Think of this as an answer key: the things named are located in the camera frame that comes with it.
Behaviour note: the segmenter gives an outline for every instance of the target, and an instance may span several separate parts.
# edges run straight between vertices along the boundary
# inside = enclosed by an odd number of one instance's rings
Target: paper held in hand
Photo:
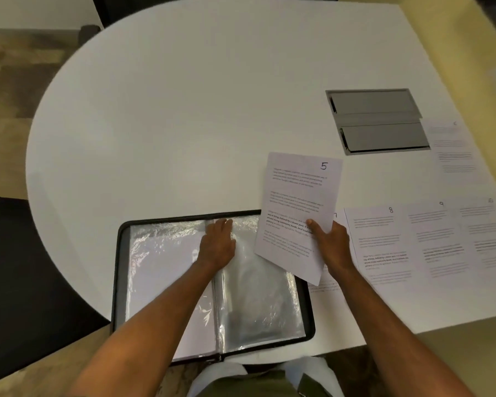
[[[318,285],[323,260],[305,221],[331,230],[343,160],[270,153],[255,253]]]

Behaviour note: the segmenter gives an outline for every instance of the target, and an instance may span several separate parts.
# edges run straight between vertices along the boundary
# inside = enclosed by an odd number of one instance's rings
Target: pants
[[[342,389],[336,379],[334,372],[327,366],[323,358],[302,357],[297,360],[285,362],[276,367],[285,372],[285,377],[295,389],[298,389],[299,382],[306,373],[313,380],[317,381],[332,397],[344,397]],[[246,369],[241,364],[233,362],[219,362],[212,364],[202,371],[193,381],[189,389],[188,397],[196,397],[211,382],[221,377],[236,375],[246,375]]]

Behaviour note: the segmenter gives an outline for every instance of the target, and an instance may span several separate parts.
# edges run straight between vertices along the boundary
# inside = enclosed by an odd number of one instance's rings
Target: person's left hand
[[[209,265],[216,272],[226,266],[235,256],[235,240],[231,239],[233,220],[220,219],[206,227],[206,235],[200,241],[197,261]]]

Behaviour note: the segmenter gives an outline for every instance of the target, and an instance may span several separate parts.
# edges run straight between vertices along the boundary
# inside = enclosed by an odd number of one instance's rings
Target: yellow wall
[[[496,178],[496,30],[474,0],[398,2],[424,45]],[[420,338],[476,395],[496,397],[496,318],[435,330]]]

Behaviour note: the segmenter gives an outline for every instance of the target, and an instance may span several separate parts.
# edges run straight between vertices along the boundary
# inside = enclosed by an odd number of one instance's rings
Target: tile floor
[[[0,196],[27,199],[25,154],[29,128],[46,87],[77,49],[77,32],[0,31]],[[0,397],[64,393],[108,337],[108,327],[0,380]],[[329,354],[344,393],[385,396],[366,347]],[[202,364],[169,369],[158,396],[185,396]]]

